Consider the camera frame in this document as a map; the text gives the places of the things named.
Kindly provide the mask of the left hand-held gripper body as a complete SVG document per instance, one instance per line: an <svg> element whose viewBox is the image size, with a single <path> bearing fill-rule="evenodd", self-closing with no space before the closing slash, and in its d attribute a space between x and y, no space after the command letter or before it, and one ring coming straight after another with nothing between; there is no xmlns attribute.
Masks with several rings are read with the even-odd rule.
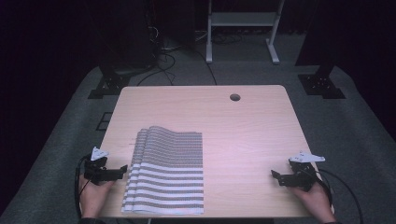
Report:
<svg viewBox="0 0 396 224"><path fill-rule="evenodd" d="M109 153L107 151L94 147L92 153L88 155L88 159L85 160L84 177L94 185L98 185L103 180L101 174L106 168L108 155Z"/></svg>

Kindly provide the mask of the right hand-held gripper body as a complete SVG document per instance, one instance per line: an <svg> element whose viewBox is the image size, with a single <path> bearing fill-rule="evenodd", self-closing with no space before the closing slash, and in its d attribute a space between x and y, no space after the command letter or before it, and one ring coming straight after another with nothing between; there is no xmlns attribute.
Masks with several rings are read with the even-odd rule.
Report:
<svg viewBox="0 0 396 224"><path fill-rule="evenodd" d="M317 181L317 170L313 162L323 162L326 159L323 156L313 155L307 152L299 152L289 158L290 168L294 172L292 175L292 186L302 188L304 191L311 190Z"/></svg>

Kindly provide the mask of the person's left hand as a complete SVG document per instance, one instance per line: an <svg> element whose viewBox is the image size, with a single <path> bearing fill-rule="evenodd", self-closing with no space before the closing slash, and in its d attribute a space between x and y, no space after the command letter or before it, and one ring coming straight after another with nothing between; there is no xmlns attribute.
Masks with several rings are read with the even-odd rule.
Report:
<svg viewBox="0 0 396 224"><path fill-rule="evenodd" d="M79 200L82 218L99 218L106 198L114 181L107 181L100 185L94 185L84 175L79 178Z"/></svg>

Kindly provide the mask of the person's right hand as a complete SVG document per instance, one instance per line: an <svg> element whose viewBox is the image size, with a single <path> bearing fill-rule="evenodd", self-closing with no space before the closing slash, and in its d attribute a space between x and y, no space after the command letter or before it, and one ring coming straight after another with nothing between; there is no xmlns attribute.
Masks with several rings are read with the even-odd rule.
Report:
<svg viewBox="0 0 396 224"><path fill-rule="evenodd" d="M319 183L315 183L309 191L288 187L304 205L305 209L320 223L330 224L337 219L332 212L329 198Z"/></svg>

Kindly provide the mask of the dark floor socket plate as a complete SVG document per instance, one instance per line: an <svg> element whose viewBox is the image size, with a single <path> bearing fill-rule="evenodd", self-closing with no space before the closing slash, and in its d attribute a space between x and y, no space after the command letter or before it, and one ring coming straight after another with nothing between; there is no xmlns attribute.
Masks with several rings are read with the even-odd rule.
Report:
<svg viewBox="0 0 396 224"><path fill-rule="evenodd" d="M104 112L98 124L96 125L95 130L104 132L107 129L109 122L111 121L111 118L112 118L112 112Z"/></svg>

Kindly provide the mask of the black stand base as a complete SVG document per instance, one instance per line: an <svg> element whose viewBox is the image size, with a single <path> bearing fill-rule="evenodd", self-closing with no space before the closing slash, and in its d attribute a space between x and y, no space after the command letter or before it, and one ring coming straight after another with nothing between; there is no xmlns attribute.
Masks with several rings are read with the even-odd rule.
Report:
<svg viewBox="0 0 396 224"><path fill-rule="evenodd" d="M129 85L131 75L117 71L113 66L100 65L102 77L97 87L91 90L89 99L102 99L106 95L119 95Z"/></svg>
<svg viewBox="0 0 396 224"><path fill-rule="evenodd" d="M323 99L345 99L345 95L330 79L332 63L321 65L314 74L298 76L307 95L320 95Z"/></svg>

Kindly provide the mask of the white metal stand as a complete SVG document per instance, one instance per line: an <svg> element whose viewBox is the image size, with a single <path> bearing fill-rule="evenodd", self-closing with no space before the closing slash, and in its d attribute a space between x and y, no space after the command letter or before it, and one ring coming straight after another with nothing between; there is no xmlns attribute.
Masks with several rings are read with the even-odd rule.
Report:
<svg viewBox="0 0 396 224"><path fill-rule="evenodd" d="M265 40L273 64L280 64L275 49L277 28L286 0L279 0L274 12L213 12L212 0L208 2L205 61L213 62L212 30L215 27L271 27L271 36Z"/></svg>

